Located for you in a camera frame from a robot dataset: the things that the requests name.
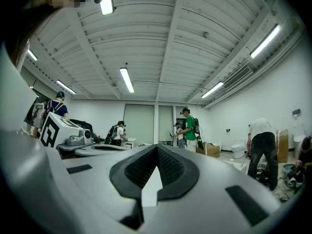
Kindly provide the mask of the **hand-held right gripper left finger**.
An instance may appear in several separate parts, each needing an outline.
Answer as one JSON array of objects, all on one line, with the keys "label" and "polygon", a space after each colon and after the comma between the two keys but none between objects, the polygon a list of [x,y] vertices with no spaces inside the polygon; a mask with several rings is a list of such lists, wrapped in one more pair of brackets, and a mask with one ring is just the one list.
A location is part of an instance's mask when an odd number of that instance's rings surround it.
[{"label": "hand-held right gripper left finger", "polygon": [[83,195],[118,226],[156,234],[158,178],[156,145],[62,160]]}]

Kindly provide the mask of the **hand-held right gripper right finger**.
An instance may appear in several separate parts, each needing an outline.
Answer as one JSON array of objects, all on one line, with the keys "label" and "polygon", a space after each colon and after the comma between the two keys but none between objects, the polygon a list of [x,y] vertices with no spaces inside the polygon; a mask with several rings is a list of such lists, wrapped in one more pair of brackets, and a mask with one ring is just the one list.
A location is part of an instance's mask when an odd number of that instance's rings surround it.
[{"label": "hand-held right gripper right finger", "polygon": [[247,234],[251,216],[262,221],[280,208],[269,189],[220,158],[168,149],[195,163],[199,179],[182,198],[159,202],[142,233]]}]

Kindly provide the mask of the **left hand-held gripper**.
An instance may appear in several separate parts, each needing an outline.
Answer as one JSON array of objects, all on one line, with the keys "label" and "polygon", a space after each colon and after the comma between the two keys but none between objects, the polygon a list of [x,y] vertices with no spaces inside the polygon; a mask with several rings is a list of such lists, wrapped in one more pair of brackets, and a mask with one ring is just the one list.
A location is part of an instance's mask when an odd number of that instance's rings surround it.
[{"label": "left hand-held gripper", "polygon": [[[43,130],[41,132],[40,141],[45,147],[51,147],[60,153],[75,152],[76,156],[102,156],[121,153],[126,150],[81,149],[95,143],[91,131],[89,129],[84,129],[70,120],[52,112],[49,112],[47,115],[43,125]],[[92,146],[92,148],[125,147],[107,144],[95,144]]]}]

